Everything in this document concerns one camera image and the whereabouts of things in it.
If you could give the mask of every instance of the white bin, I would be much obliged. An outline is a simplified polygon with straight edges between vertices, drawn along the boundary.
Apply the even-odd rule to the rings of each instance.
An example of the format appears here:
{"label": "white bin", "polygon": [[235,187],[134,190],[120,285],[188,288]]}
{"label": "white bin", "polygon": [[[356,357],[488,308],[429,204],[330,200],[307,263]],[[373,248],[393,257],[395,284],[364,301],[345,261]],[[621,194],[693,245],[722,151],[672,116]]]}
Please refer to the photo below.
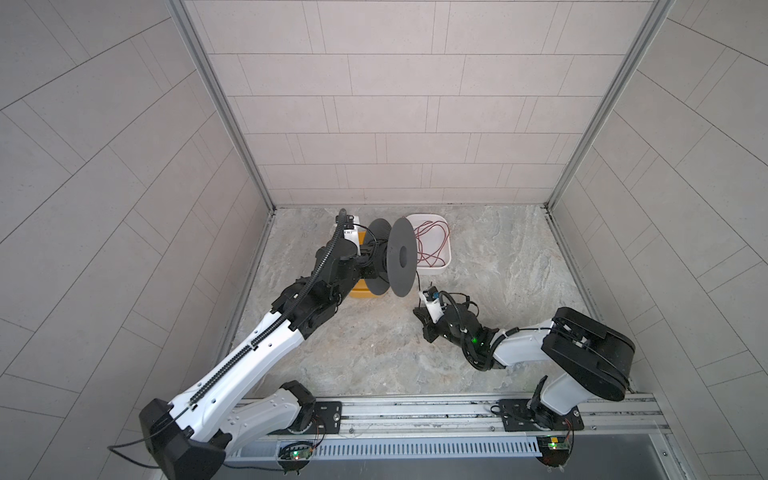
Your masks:
{"label": "white bin", "polygon": [[[422,223],[429,221],[445,222],[445,218],[435,214],[413,214],[408,215],[406,218],[411,222],[413,228],[417,228]],[[442,229],[440,228],[433,228],[429,232],[424,233],[421,236],[423,251],[425,253],[435,252],[440,248],[440,244],[444,237]],[[449,237],[448,241],[445,243],[445,248],[442,249],[439,258],[445,261],[445,265],[429,266],[426,262],[422,261],[416,264],[416,271],[419,272],[419,275],[438,275],[439,273],[445,272],[445,269],[451,264],[451,237]]]}

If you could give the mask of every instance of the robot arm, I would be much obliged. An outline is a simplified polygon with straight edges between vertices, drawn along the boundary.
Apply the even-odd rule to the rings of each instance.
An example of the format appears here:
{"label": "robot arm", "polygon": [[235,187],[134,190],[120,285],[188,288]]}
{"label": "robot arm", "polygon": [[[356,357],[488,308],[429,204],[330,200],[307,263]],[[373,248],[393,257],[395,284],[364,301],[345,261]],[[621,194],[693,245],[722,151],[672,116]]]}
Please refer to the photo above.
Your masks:
{"label": "robot arm", "polygon": [[634,344],[616,330],[568,307],[538,325],[489,329],[469,309],[473,304],[469,296],[457,303],[450,293],[435,287],[419,295],[425,307],[413,311],[422,321],[424,338],[433,342],[442,336],[460,346],[476,369],[552,359],[564,370],[549,383],[547,376],[541,379],[524,419],[553,429],[561,417],[593,396],[624,399]]}
{"label": "robot arm", "polygon": [[342,209],[333,237],[317,250],[311,276],[283,290],[256,329],[200,381],[170,402],[155,399],[141,410],[147,449],[170,480],[207,480],[227,455],[249,441],[279,429],[305,429],[315,399],[298,382],[283,385],[266,399],[237,404],[275,363],[336,313],[361,278],[384,293],[396,277],[395,294],[410,291],[416,262],[410,222],[401,218],[391,227],[386,220],[375,220],[378,228],[371,224],[373,231],[362,246],[356,223]]}

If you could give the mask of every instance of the aluminum corner post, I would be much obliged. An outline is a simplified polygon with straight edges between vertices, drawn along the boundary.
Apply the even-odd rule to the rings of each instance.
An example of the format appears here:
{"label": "aluminum corner post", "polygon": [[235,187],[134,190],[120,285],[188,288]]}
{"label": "aluminum corner post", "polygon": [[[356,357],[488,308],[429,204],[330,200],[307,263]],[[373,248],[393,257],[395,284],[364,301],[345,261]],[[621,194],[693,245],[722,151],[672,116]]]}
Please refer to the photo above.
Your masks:
{"label": "aluminum corner post", "polygon": [[603,95],[603,98],[600,100],[598,108],[594,111],[594,115],[592,116],[587,129],[584,131],[584,134],[581,136],[571,159],[565,165],[560,180],[558,180],[557,185],[555,185],[552,190],[552,194],[545,202],[545,206],[550,212],[552,212],[555,205],[560,201],[568,182],[571,181],[571,178],[576,174],[576,170],[584,160],[584,157],[587,156],[589,148],[600,133],[608,115],[611,114],[621,93],[629,83],[630,78],[632,78],[632,74],[637,70],[637,66],[643,60],[645,52],[648,50],[648,47],[650,47],[650,44],[654,40],[654,37],[656,37],[659,29],[661,29],[664,20],[667,19],[667,12],[672,7],[674,1],[675,0],[656,0],[650,7],[647,15],[645,15],[640,30],[637,31],[637,35],[635,35],[629,50],[627,50],[627,54],[621,61],[621,65],[619,66],[613,81],[611,81],[605,95]]}
{"label": "aluminum corner post", "polygon": [[250,153],[248,144],[243,137],[243,132],[237,126],[237,121],[232,112],[232,108],[227,101],[227,96],[224,94],[221,84],[216,77],[213,65],[210,64],[210,60],[203,49],[203,44],[200,43],[200,37],[195,31],[194,25],[187,11],[187,7],[184,4],[184,0],[166,0],[168,11],[170,16],[176,22],[176,26],[181,33],[181,37],[184,40],[184,44],[187,46],[187,50],[190,52],[192,61],[197,67],[197,71],[200,72],[200,76],[203,79],[205,88],[210,93],[211,98],[214,101],[216,110],[221,115],[221,120],[224,123],[224,128],[227,129],[227,133],[230,135],[232,142],[234,143],[237,153],[240,154],[240,158],[243,159],[245,167],[248,170],[248,174],[256,183],[257,190],[264,199],[270,212],[275,211],[275,203],[270,197],[270,192],[267,190],[264,180],[259,175],[259,171],[256,168],[256,162],[253,160],[253,155]]}

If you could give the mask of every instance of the marble floor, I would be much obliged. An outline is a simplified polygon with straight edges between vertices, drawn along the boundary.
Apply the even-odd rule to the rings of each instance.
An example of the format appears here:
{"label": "marble floor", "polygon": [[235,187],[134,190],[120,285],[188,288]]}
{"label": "marble floor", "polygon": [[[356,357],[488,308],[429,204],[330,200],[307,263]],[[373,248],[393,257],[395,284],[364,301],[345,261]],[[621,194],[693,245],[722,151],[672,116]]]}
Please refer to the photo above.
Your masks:
{"label": "marble floor", "polygon": [[[559,306],[585,312],[571,273],[547,225],[545,211],[526,206],[355,207],[367,225],[415,213],[439,214],[451,227],[453,260],[440,275],[422,276],[441,290],[464,292],[480,306],[491,328],[527,326]],[[333,232],[338,209],[280,209],[247,300],[234,345],[261,320],[271,303],[299,276],[310,274],[316,250]],[[296,379],[315,396],[532,392],[554,362],[519,363],[474,370],[461,350],[437,339],[427,343],[412,313],[417,288],[398,298],[390,290],[374,299],[347,298],[339,312],[298,349],[281,359],[252,392],[266,396]]]}

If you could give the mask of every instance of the red wire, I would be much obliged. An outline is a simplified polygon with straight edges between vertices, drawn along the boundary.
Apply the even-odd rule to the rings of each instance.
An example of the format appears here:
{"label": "red wire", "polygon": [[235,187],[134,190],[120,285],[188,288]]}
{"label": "red wire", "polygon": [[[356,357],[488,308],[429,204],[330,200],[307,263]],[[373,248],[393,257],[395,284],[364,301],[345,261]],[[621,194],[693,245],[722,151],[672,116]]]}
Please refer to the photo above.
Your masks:
{"label": "red wire", "polygon": [[[440,248],[438,248],[436,251],[432,253],[426,253],[424,251],[424,244],[422,243],[422,236],[426,235],[430,230],[433,228],[438,227],[443,232],[443,239],[442,243],[440,244]],[[442,253],[443,249],[445,248],[445,245],[448,243],[448,238],[451,234],[451,230],[448,227],[448,224],[443,220],[437,220],[437,221],[426,221],[419,225],[418,227],[413,229],[413,233],[416,235],[416,243],[418,244],[418,263],[426,263],[427,266],[436,266],[438,261],[442,262],[442,265],[446,265],[445,260],[440,257],[440,254]]]}

